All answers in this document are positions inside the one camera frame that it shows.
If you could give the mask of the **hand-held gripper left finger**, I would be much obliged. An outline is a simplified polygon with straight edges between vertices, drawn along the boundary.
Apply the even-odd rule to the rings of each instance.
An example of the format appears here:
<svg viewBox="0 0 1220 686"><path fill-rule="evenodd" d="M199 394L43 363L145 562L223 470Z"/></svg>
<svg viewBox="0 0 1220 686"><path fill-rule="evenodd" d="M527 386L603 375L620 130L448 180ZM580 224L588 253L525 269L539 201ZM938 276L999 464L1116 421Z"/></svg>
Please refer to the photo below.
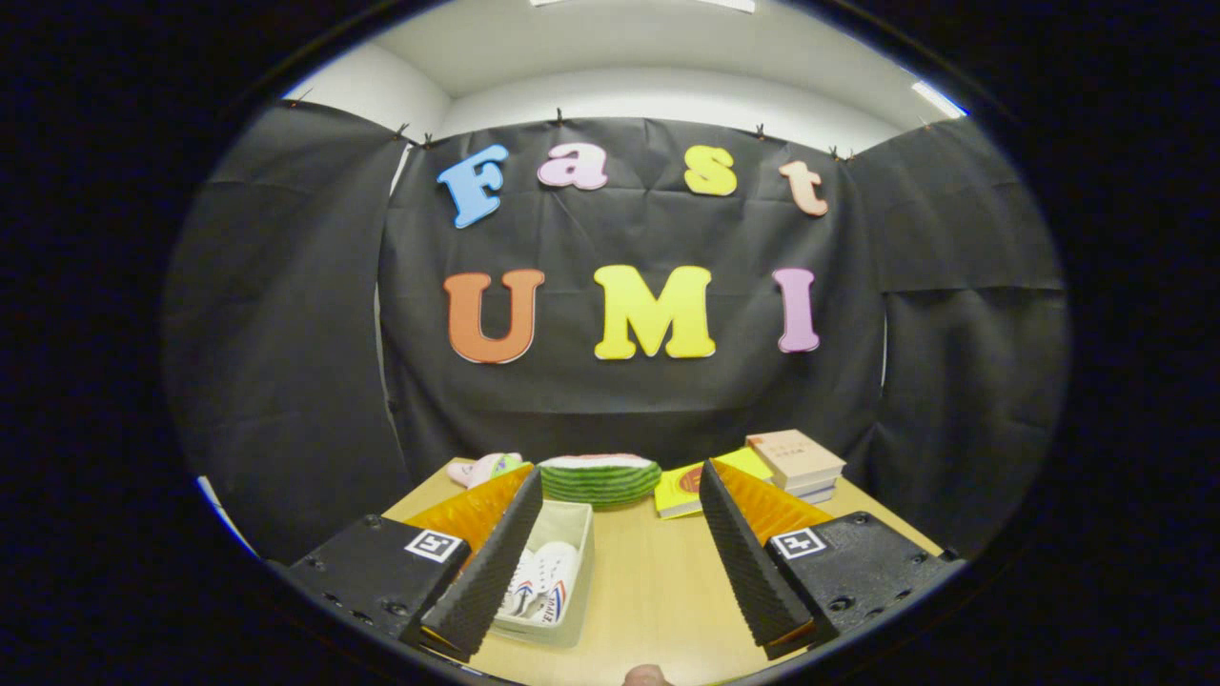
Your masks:
<svg viewBox="0 0 1220 686"><path fill-rule="evenodd" d="M499 613L540 505L540 474L518 466L404 521L368 514L285 576L357 626L467 662Z"/></svg>

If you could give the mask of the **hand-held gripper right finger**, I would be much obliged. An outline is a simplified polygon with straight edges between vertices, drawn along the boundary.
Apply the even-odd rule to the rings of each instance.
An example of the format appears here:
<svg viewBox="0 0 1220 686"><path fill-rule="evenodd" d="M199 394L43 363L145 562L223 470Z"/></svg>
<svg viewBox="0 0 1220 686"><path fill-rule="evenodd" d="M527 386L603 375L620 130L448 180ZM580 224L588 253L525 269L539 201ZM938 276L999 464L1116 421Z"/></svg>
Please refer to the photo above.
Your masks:
<svg viewBox="0 0 1220 686"><path fill-rule="evenodd" d="M745 626L772 659L863 634L964 565L871 511L828 515L716 459L699 500Z"/></svg>

